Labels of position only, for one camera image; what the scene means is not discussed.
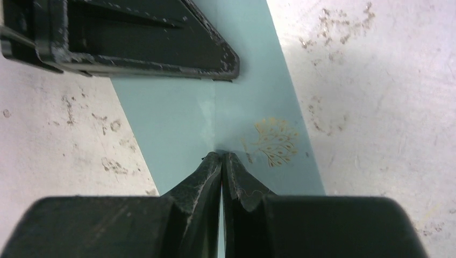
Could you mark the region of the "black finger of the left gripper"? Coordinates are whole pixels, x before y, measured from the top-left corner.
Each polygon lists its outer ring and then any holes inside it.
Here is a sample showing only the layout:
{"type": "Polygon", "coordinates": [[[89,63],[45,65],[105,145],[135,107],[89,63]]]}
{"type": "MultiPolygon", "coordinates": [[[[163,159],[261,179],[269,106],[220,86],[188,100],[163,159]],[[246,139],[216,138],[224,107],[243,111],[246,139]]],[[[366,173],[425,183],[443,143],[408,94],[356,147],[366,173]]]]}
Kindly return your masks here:
{"type": "Polygon", "coordinates": [[[193,1],[1,1],[1,53],[51,73],[230,81],[236,52],[193,1]]]}

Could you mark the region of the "teal envelope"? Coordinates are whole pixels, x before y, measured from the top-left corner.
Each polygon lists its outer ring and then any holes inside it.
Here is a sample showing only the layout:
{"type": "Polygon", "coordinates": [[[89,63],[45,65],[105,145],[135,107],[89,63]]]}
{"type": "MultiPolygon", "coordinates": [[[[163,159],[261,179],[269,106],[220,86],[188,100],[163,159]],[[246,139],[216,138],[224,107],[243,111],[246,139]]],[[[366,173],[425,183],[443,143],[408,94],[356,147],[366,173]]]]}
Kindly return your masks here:
{"type": "Polygon", "coordinates": [[[274,193],[323,195],[267,2],[196,5],[238,54],[237,79],[111,80],[158,192],[180,183],[207,153],[233,152],[274,193]]]}

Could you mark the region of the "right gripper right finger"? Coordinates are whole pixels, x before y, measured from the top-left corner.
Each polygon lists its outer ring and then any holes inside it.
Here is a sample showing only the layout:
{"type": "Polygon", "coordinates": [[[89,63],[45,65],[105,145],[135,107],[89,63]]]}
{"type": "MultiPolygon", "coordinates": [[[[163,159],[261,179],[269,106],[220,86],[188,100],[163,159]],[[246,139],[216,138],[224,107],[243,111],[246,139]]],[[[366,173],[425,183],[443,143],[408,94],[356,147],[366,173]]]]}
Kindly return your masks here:
{"type": "Polygon", "coordinates": [[[390,198],[277,195],[234,153],[222,188],[226,257],[427,257],[390,198]]]}

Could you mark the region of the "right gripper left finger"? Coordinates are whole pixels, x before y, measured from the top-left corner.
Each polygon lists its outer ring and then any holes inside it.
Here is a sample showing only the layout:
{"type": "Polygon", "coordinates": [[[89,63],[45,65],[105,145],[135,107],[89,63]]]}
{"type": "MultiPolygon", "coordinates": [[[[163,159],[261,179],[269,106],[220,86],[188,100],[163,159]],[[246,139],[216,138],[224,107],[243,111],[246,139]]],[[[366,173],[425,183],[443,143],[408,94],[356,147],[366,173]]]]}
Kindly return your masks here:
{"type": "Polygon", "coordinates": [[[162,196],[34,202],[3,257],[217,257],[222,162],[209,153],[162,196]]]}

